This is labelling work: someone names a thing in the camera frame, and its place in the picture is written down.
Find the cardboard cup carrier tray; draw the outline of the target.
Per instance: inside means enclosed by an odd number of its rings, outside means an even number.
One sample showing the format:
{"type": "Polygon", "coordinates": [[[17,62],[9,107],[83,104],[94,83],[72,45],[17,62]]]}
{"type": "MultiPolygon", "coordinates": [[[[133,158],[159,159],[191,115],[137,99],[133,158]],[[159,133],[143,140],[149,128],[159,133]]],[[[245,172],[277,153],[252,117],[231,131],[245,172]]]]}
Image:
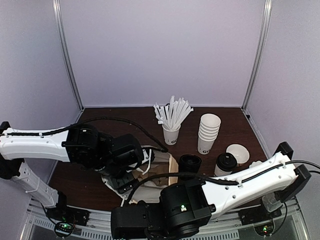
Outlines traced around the cardboard cup carrier tray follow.
{"type": "MultiPolygon", "coordinates": [[[[148,165],[142,165],[139,168],[133,170],[131,173],[135,179],[138,179],[138,181],[142,181],[145,178],[154,176],[154,175],[160,175],[160,174],[166,174],[169,172],[169,165],[168,164],[151,164],[150,168],[147,170],[148,165]]],[[[157,187],[164,187],[169,185],[169,178],[168,177],[161,177],[161,178],[154,178],[147,182],[147,184],[150,184],[153,182],[157,187]]]]}

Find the black cup lid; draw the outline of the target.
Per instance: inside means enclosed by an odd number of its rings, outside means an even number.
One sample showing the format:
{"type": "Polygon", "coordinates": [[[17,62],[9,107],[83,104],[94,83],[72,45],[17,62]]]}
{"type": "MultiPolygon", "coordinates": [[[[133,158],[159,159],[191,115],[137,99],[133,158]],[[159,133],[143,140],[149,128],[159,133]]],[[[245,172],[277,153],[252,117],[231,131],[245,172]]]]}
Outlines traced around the black cup lid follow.
{"type": "Polygon", "coordinates": [[[216,165],[221,171],[232,172],[237,167],[238,162],[231,153],[225,152],[217,157],[216,165]]]}

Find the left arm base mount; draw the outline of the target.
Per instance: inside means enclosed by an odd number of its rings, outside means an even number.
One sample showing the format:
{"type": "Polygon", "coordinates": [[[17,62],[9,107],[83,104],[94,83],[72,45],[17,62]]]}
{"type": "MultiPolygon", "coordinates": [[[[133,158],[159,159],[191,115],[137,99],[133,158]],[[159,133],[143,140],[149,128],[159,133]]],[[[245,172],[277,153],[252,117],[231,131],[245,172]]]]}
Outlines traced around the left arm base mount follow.
{"type": "Polygon", "coordinates": [[[42,205],[45,216],[53,224],[53,231],[59,238],[69,237],[76,225],[86,226],[89,220],[90,212],[88,210],[67,206],[65,211],[55,208],[45,208],[42,205]]]}

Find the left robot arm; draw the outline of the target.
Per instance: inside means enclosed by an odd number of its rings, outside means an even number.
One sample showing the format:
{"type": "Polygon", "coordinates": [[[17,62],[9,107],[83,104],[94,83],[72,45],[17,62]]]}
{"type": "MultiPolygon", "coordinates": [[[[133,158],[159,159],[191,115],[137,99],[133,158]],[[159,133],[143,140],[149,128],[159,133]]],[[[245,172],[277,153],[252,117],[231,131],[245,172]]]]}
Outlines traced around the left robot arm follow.
{"type": "Polygon", "coordinates": [[[66,196],[44,183],[26,159],[80,164],[110,178],[118,178],[147,162],[145,151],[132,134],[119,137],[99,132],[90,124],[52,130],[18,130],[0,124],[0,177],[20,184],[61,222],[72,218],[66,196]]]}

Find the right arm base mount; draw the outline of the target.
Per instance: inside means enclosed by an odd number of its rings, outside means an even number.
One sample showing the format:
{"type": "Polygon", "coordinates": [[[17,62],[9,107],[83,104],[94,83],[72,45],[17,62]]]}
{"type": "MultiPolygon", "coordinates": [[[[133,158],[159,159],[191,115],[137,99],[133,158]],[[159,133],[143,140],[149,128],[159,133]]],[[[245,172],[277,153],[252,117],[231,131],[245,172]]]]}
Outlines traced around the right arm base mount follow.
{"type": "Polygon", "coordinates": [[[282,225],[282,223],[276,228],[274,218],[281,217],[281,209],[277,209],[273,212],[268,212],[262,205],[242,209],[238,212],[241,224],[243,226],[253,224],[255,232],[261,237],[271,237],[277,233],[282,225]]]}

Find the white paper coffee cup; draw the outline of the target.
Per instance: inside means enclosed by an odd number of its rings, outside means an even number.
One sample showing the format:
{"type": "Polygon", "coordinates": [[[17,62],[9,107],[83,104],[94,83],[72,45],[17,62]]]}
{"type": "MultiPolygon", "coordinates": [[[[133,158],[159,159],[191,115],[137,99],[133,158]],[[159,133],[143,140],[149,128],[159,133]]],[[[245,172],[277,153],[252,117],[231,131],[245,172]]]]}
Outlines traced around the white paper coffee cup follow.
{"type": "Polygon", "coordinates": [[[230,175],[233,172],[233,170],[234,170],[233,168],[224,170],[220,168],[218,165],[216,165],[214,169],[214,176],[215,177],[227,176],[227,175],[230,175]]]}

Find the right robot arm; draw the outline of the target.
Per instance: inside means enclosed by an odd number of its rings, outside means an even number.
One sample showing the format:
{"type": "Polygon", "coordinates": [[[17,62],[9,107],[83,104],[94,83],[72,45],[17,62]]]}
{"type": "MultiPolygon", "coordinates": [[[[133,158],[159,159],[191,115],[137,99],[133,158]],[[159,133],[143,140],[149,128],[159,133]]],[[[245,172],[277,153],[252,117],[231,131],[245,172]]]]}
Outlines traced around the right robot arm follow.
{"type": "Polygon", "coordinates": [[[220,177],[190,173],[189,180],[165,187],[157,203],[140,200],[111,211],[114,239],[179,240],[196,235],[209,220],[227,211],[273,194],[284,203],[311,178],[304,160],[292,160],[287,142],[263,163],[220,177]]]}

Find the brown paper bag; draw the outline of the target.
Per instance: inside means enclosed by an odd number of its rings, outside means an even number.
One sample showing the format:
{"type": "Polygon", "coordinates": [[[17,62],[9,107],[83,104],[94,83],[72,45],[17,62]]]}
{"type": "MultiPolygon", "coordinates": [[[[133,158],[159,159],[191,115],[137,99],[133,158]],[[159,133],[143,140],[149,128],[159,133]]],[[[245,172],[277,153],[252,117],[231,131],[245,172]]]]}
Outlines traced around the brown paper bag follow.
{"type": "MultiPolygon", "coordinates": [[[[154,154],[155,154],[154,161],[151,162],[151,163],[149,162],[148,164],[146,164],[146,163],[143,164],[143,165],[148,165],[147,171],[149,170],[150,165],[163,165],[163,164],[168,164],[168,173],[177,173],[179,171],[178,162],[172,156],[172,154],[170,154],[168,152],[161,152],[158,149],[153,149],[153,150],[154,150],[154,154]]],[[[117,193],[112,188],[112,186],[110,185],[111,178],[121,178],[124,174],[132,174],[132,171],[138,169],[141,165],[138,168],[134,168],[135,166],[136,166],[135,164],[130,165],[131,169],[125,171],[119,177],[111,177],[111,176],[107,176],[107,175],[102,175],[101,176],[102,182],[110,190],[112,190],[117,196],[119,196],[122,199],[123,202],[128,199],[128,197],[129,197],[131,191],[133,190],[133,188],[131,190],[123,193],[123,194],[117,193]]],[[[178,182],[178,177],[177,176],[165,176],[165,178],[168,178],[168,186],[176,184],[178,182]]],[[[147,203],[157,203],[159,201],[159,197],[160,197],[161,191],[164,188],[168,187],[168,186],[157,187],[152,181],[149,184],[147,184],[147,182],[145,182],[142,185],[140,185],[138,187],[138,189],[134,192],[133,196],[131,197],[131,199],[129,201],[131,204],[136,204],[139,201],[145,201],[147,203]]]]}

